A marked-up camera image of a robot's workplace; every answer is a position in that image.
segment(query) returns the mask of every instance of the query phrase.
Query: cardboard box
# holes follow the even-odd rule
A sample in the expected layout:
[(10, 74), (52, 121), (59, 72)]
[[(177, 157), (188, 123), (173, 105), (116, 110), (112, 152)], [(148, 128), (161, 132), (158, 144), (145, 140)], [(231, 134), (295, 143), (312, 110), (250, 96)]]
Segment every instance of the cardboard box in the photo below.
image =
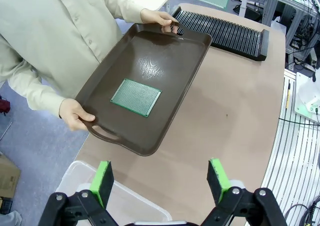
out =
[(20, 172), (20, 169), (0, 152), (0, 197), (14, 197)]

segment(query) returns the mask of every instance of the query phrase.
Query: screw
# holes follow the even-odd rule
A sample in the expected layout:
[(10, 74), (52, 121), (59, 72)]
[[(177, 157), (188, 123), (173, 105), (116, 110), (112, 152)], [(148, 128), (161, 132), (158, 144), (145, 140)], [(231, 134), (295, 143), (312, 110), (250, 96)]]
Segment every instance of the screw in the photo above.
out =
[(266, 193), (266, 191), (264, 191), (264, 190), (260, 190), (259, 194), (260, 194), (261, 196), (265, 196), (267, 193)]
[(234, 188), (232, 189), (232, 193), (238, 195), (240, 193), (240, 190), (238, 188)]

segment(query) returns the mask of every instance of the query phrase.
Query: brown table surface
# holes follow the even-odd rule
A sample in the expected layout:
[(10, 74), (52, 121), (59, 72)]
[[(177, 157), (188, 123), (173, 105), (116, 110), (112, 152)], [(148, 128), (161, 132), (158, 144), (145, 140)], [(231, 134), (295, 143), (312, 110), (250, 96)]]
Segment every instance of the brown table surface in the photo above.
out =
[(180, 6), (258, 31), (268, 29), (266, 60), (211, 47), (155, 154), (138, 156), (89, 135), (76, 160), (94, 167), (111, 161), (118, 182), (167, 210), (174, 220), (200, 224), (215, 205), (207, 183), (210, 158), (219, 158), (229, 179), (241, 180), (249, 191), (261, 186), (280, 114), (285, 36), (237, 15)]

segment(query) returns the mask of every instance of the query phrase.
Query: floor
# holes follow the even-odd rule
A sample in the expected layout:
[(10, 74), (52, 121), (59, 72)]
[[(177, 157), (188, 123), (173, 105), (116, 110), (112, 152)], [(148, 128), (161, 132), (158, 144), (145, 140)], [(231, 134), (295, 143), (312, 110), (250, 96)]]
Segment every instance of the floor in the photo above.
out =
[[(197, 0), (169, 0), (169, 3), (172, 8), (179, 3), (214, 8)], [(239, 2), (230, 1), (226, 11), (233, 13), (237, 4)], [(122, 20), (118, 24), (123, 32), (130, 27)], [(47, 112), (30, 110), (26, 100), (12, 91), (7, 83), (0, 88), (0, 95), (11, 102), (7, 117), (0, 115), (0, 137), (1, 130), (12, 121), (0, 141), (0, 151), (21, 169), (12, 209), (22, 214), (23, 226), (34, 226), (49, 195), (56, 190), (88, 133), (71, 132), (61, 119)]]

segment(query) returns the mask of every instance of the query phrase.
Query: clear plastic bin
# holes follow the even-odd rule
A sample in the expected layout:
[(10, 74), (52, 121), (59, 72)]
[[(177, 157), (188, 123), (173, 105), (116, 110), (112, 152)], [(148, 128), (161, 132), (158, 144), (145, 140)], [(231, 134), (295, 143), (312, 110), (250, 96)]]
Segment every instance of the clear plastic bin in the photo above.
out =
[[(96, 171), (87, 163), (74, 161), (62, 177), (56, 192), (72, 196), (75, 192), (89, 189)], [(114, 181), (106, 209), (120, 226), (136, 221), (167, 222), (172, 220), (166, 210), (117, 181)], [(88, 220), (79, 221), (77, 224), (77, 226), (90, 225)]]

